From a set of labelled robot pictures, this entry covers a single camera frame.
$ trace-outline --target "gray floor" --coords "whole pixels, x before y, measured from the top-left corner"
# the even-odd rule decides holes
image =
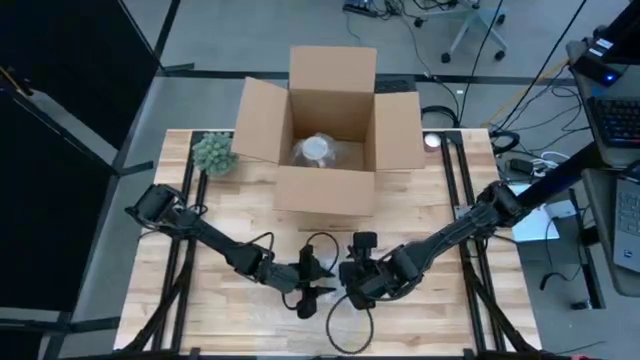
[[[126,5],[151,44],[155,44],[169,0],[126,0]],[[418,11],[407,1],[409,12]],[[607,23],[624,7],[626,0],[590,1],[585,6],[566,40],[580,39],[595,26]],[[289,47],[292,45],[357,45],[346,30],[345,15],[340,12],[339,0],[182,0],[176,21],[169,36],[162,62],[174,65],[195,62],[197,69],[286,71]],[[497,1],[483,1],[483,6]],[[579,0],[505,1],[507,21],[500,33],[509,42],[507,57],[500,63],[493,61],[497,47],[488,42],[479,62],[478,75],[534,76],[547,52],[566,25]],[[407,27],[399,19],[387,22],[350,15],[351,29],[362,38],[364,46],[378,49],[378,72],[421,73]],[[453,55],[451,64],[439,61],[455,36],[460,22],[433,19],[415,30],[418,50],[432,71],[437,74],[467,75],[471,71],[483,34],[470,31]],[[550,64],[565,57],[563,47]],[[449,84],[454,92],[464,85]],[[509,101],[524,86],[473,85],[467,98],[463,124],[476,127]],[[423,105],[453,101],[441,87],[419,84]],[[240,101],[242,81],[156,78],[141,109],[140,125],[132,145],[128,164],[156,160],[162,140],[169,128],[225,128],[233,127]],[[95,139],[68,116],[63,109],[51,104],[42,94],[37,102],[52,116],[91,142],[107,159],[113,150]],[[556,113],[575,105],[572,98],[544,95],[532,103],[518,120],[527,126],[549,119]],[[523,143],[531,148],[543,146],[561,134],[560,127],[573,116],[566,114],[547,126],[523,131]],[[437,115],[425,116],[427,127],[449,127],[447,119]],[[586,125],[581,115],[572,127]],[[591,141],[588,131],[571,135],[551,149],[571,155]],[[137,227],[123,212],[151,183],[153,172],[123,179],[111,206],[107,224],[97,245],[95,256],[82,291],[75,318],[95,319],[120,314],[135,256]],[[555,263],[567,274],[573,273],[575,256],[575,227],[563,226],[562,239],[552,243]],[[538,283],[547,271],[547,262],[540,244],[521,247],[521,258],[529,294],[544,347],[563,351],[596,341],[606,343],[583,350],[585,354],[608,359],[630,359],[640,352],[640,300],[618,296],[611,286],[602,254],[597,254],[600,279],[607,301],[607,309],[572,312],[568,304],[582,300],[586,291],[582,278],[570,283],[551,281],[545,292]],[[0,311],[2,315],[8,310]],[[21,313],[24,317],[32,314]],[[75,335],[67,338],[64,356],[107,353],[111,350],[115,332]]]

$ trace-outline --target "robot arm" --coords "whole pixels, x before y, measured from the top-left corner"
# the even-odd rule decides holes
[[[196,238],[224,256],[227,264],[238,274],[260,284],[270,286],[283,294],[300,288],[301,285],[326,277],[317,260],[309,255],[310,249],[301,251],[305,264],[277,264],[275,254],[253,242],[241,243],[232,240],[206,221],[200,214],[184,206],[182,194],[167,185],[151,185],[140,200],[125,211],[145,228],[160,231],[171,237]],[[301,280],[300,269],[309,269]]]
[[[406,296],[440,254],[470,238],[489,237],[496,227],[513,226],[530,212],[518,205],[516,196],[501,182],[489,185],[477,200],[460,219],[427,239],[400,245],[378,260],[368,257],[376,246],[375,234],[355,234],[354,246],[349,247],[354,261],[340,264],[340,280],[353,305],[367,309],[375,307],[375,301]]]

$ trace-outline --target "succulent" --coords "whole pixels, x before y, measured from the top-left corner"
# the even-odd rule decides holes
[[[206,133],[193,146],[193,163],[208,176],[224,176],[238,165],[238,155],[231,152],[231,135]]]

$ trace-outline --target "wooden table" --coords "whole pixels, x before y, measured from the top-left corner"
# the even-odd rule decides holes
[[[498,178],[486,130],[461,130],[475,193]],[[169,130],[162,148],[155,182],[180,189],[192,130]],[[425,153],[422,170],[376,174],[378,198],[372,217],[303,214],[271,209],[275,165],[241,158],[238,169],[227,177],[209,179],[204,218],[236,241],[275,233],[274,251],[280,263],[297,262],[298,251],[314,232],[331,232],[346,256],[354,231],[378,233],[374,257],[397,244],[422,239],[452,221],[442,155]],[[459,169],[454,165],[456,175]],[[189,203],[195,199],[198,176],[194,176]],[[458,178],[460,199],[462,182]],[[316,255],[328,266],[334,245],[314,239]],[[115,348],[126,345],[144,326],[158,305],[170,239],[150,235],[141,240],[118,329]],[[375,335],[368,355],[456,355],[474,348],[458,248],[440,256],[424,280],[409,296],[392,303],[379,302],[372,311]],[[488,247],[496,298],[509,319],[533,346],[539,347],[536,323],[514,244],[492,239]],[[181,353],[192,347],[202,354],[322,355],[336,354],[325,335],[325,319],[333,303],[344,294],[337,278],[320,284],[339,290],[319,299],[318,313],[300,320],[285,309],[280,293],[254,284],[233,272],[221,255],[198,244],[189,295]],[[297,294],[287,296],[295,304]],[[487,344],[490,325],[483,314]],[[173,315],[167,320],[167,334]],[[331,319],[336,342],[357,349],[367,338],[365,312],[343,302]],[[165,347],[168,347],[165,336]]]

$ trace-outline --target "box flap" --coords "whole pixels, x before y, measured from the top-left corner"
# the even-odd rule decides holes
[[[424,168],[418,93],[376,94],[373,102],[376,170]]]
[[[231,151],[278,163],[284,125],[291,116],[289,92],[264,81],[246,78]]]
[[[372,48],[293,47],[289,89],[373,93],[376,54]]]
[[[374,173],[280,166],[274,209],[342,215],[372,215]]]

